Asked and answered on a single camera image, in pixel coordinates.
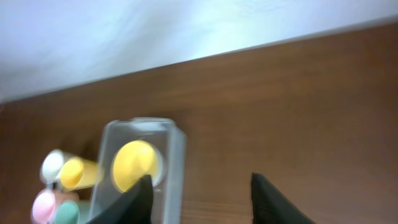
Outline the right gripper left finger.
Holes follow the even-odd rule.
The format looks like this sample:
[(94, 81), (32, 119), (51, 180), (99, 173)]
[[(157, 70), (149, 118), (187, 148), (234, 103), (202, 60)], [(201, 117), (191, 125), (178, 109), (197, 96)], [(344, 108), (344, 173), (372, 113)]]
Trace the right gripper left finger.
[(152, 178), (144, 175), (88, 224), (151, 224), (153, 201)]

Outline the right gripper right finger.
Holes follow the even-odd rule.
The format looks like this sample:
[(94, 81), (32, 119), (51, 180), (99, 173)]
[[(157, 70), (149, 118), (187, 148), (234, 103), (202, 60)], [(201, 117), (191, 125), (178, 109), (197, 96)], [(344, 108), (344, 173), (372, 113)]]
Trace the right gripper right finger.
[(315, 224), (263, 175), (252, 173), (253, 224)]

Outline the clear plastic container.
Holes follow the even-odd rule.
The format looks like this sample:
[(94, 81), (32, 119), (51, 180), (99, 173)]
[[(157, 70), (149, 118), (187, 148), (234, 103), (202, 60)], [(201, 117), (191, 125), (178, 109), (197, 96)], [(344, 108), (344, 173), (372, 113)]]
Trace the clear plastic container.
[(179, 223), (185, 135), (171, 119), (112, 121), (104, 129), (94, 223)]

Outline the pink plastic cup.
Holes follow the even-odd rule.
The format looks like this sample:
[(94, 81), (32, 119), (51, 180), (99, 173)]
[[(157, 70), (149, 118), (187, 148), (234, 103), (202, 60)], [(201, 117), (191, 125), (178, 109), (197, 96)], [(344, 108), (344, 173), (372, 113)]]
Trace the pink plastic cup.
[(78, 202), (79, 196), (73, 192), (62, 192), (59, 190), (43, 189), (36, 196), (31, 210), (33, 224), (53, 224), (59, 206), (72, 200)]

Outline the yellow plastic bowl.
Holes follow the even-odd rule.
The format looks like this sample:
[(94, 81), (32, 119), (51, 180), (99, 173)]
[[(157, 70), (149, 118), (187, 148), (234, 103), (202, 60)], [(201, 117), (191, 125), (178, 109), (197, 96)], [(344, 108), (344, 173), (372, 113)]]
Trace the yellow plastic bowl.
[(162, 175), (161, 168), (161, 159), (153, 145), (142, 140), (131, 141), (114, 157), (113, 182), (121, 192), (127, 192), (144, 175), (150, 175), (156, 184)]

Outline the green plastic cup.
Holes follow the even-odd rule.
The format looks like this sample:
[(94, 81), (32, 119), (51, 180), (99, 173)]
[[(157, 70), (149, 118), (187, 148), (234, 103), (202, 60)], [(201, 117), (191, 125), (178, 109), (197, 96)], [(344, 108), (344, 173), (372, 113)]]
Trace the green plastic cup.
[(55, 224), (86, 224), (89, 221), (90, 202), (68, 200), (59, 206)]

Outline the white plastic cup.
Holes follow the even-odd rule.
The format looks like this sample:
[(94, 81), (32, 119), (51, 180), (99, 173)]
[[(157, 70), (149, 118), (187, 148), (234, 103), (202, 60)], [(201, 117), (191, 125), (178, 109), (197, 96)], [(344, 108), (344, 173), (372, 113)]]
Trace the white plastic cup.
[(40, 179), (44, 184), (52, 184), (60, 180), (63, 165), (73, 157), (73, 154), (54, 149), (49, 152), (40, 168)]

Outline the yellow plastic cup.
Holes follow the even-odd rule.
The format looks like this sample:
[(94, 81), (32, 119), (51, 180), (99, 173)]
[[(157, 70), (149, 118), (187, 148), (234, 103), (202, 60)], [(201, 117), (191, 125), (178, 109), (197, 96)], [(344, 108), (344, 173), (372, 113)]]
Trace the yellow plastic cup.
[(69, 191), (94, 187), (102, 178), (103, 170), (97, 163), (80, 157), (70, 158), (60, 173), (60, 183)]

